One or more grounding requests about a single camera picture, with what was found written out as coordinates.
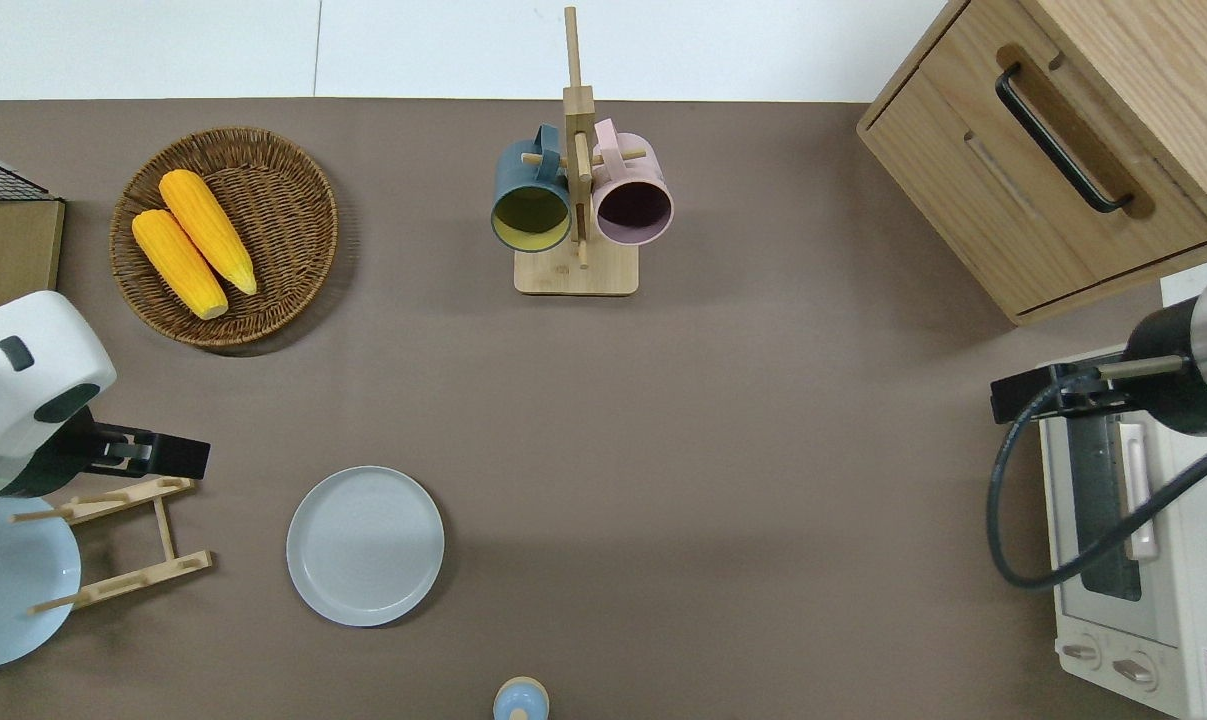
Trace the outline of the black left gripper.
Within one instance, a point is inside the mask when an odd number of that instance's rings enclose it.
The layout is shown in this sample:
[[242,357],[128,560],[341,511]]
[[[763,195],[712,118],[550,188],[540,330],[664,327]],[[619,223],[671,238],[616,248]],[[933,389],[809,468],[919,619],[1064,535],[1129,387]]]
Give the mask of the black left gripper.
[[210,443],[119,425],[94,425],[88,473],[105,478],[205,478]]

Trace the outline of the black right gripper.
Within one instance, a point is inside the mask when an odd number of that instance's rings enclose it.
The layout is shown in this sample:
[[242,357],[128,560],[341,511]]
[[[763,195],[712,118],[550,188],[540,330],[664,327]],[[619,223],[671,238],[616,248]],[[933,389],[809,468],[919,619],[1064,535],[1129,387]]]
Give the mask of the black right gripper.
[[990,409],[996,425],[1009,425],[1040,392],[1053,390],[1033,418],[1084,418],[1129,411],[1130,398],[1098,377],[1097,365],[1053,363],[990,384]]

